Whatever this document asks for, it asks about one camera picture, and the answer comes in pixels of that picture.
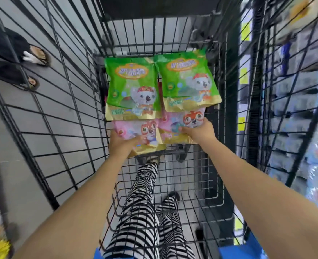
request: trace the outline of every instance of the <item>koala cartoon character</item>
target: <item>koala cartoon character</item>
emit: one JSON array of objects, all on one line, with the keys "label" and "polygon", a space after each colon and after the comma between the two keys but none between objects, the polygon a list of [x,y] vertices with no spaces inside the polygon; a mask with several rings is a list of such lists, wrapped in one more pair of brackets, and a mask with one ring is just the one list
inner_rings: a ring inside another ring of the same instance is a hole
[{"label": "koala cartoon character", "polygon": [[212,82],[207,74],[196,74],[192,80],[186,82],[188,86],[200,93],[200,100],[210,99],[210,89]]},{"label": "koala cartoon character", "polygon": [[149,120],[147,123],[141,126],[141,134],[146,135],[146,144],[157,143],[157,122],[155,120]]},{"label": "koala cartoon character", "polygon": [[190,111],[183,117],[183,123],[188,127],[200,126],[203,122],[203,114],[201,111]]},{"label": "koala cartoon character", "polygon": [[130,96],[142,114],[153,114],[153,104],[157,98],[156,89],[149,86],[141,86],[139,89],[132,87]]}]

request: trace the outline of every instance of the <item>black and white striped pants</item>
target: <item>black and white striped pants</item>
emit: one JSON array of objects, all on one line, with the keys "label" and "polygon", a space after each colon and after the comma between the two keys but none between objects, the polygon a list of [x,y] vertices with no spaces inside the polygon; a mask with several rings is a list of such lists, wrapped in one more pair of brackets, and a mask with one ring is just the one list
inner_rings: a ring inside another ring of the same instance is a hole
[{"label": "black and white striped pants", "polygon": [[116,231],[103,257],[136,259],[195,259],[180,225],[175,196],[154,208],[157,163],[141,166],[127,196]]}]

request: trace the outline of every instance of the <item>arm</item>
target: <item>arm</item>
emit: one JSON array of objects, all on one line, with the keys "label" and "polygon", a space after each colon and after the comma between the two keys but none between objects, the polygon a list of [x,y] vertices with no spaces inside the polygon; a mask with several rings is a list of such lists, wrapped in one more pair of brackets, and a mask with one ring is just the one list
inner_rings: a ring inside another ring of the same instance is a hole
[{"label": "arm", "polygon": [[26,240],[14,259],[93,258],[117,175],[142,137],[121,139],[111,133],[109,157],[96,173]]},{"label": "arm", "polygon": [[236,156],[202,126],[183,127],[209,155],[234,203],[270,259],[318,258],[318,208]]}]

